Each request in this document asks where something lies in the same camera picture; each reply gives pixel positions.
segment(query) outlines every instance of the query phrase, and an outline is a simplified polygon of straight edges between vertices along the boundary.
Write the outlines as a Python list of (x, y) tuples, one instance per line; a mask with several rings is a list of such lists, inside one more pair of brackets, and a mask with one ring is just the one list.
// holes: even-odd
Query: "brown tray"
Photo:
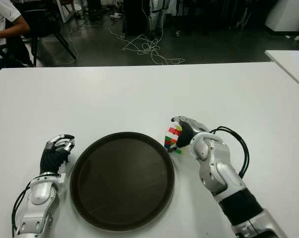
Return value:
[(70, 182), (72, 201), (93, 226), (128, 231), (153, 220), (174, 188), (169, 154), (144, 134), (108, 135), (78, 159)]

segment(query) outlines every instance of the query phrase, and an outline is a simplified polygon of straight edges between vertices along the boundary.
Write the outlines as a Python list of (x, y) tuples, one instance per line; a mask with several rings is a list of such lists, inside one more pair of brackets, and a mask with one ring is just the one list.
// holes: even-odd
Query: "gray floor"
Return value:
[[(52, 66), (120, 66), (120, 65), (153, 65), (150, 55), (137, 55), (133, 51), (123, 51), (127, 44), (110, 33), (120, 33), (121, 20), (111, 20), (105, 15), (102, 20), (92, 23), (88, 18), (78, 20), (73, 17), (66, 24), (61, 23), (62, 33), (72, 51), (78, 58), (73, 62), (72, 57), (54, 36), (39, 40), (37, 67)], [(68, 34), (74, 27), (81, 26), (80, 30)], [(165, 25), (164, 35), (159, 42), (159, 54), (166, 58), (183, 58), (185, 64), (196, 63), (228, 63), (228, 62), (255, 62), (269, 61), (264, 54), (265, 50), (299, 50), (299, 41), (285, 37), (273, 37), (263, 29), (244, 31), (218, 29), (212, 30), (205, 36), (199, 26), (192, 27), (191, 31), (182, 32), (179, 38), (175, 37), (175, 28), (169, 22)], [(159, 63), (165, 62), (154, 57)]]

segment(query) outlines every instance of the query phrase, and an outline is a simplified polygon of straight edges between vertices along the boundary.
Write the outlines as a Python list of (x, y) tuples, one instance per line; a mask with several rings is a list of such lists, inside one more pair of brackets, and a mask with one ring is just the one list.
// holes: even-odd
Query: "chair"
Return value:
[(0, 55), (7, 68), (33, 66), (30, 55), (20, 36), (7, 38), (6, 44), (0, 45)]
[[(74, 6), (74, 0), (56, 0), (58, 9), (60, 12), (61, 19), (64, 23), (66, 23), (69, 18), (71, 18), (75, 13), (75, 6)], [(65, 12), (63, 10), (63, 7), (67, 10), (68, 14), (65, 15)]]
[(51, 34), (55, 35), (58, 41), (64, 46), (74, 60), (76, 59), (76, 56), (71, 52), (67, 41), (60, 33), (59, 23), (55, 18), (52, 17), (49, 11), (46, 9), (33, 9), (24, 11), (21, 14), (31, 29), (30, 33), (24, 35), (24, 37), (31, 38), (31, 53), (34, 57), (33, 65), (35, 67), (37, 62), (38, 39)]

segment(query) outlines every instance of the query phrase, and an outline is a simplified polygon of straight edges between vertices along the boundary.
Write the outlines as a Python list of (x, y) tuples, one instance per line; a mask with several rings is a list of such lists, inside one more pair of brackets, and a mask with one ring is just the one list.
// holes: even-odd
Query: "colorful block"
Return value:
[(175, 128), (172, 128), (172, 127), (171, 127), (168, 131), (169, 131), (170, 133), (173, 133), (173, 134), (174, 134), (175, 130), (176, 130)]

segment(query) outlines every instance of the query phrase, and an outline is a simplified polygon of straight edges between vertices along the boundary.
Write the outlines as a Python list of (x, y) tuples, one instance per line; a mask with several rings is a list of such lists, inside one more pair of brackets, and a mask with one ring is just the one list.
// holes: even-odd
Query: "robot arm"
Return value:
[(230, 150), (222, 139), (201, 123), (175, 117), (182, 127), (177, 146), (190, 145), (200, 163), (199, 177), (232, 224), (238, 238), (287, 238), (269, 212), (263, 209), (232, 167)]
[[(18, 238), (43, 238), (53, 223), (53, 215), (59, 204), (58, 193), (63, 189), (65, 174), (58, 175), (58, 169), (74, 147), (72, 135), (62, 134), (49, 140), (44, 148), (40, 175), (26, 186), (14, 204), (12, 212), (12, 231), (16, 230)], [(15, 214), (30, 189), (26, 199), (26, 211), (18, 225), (15, 226)]]

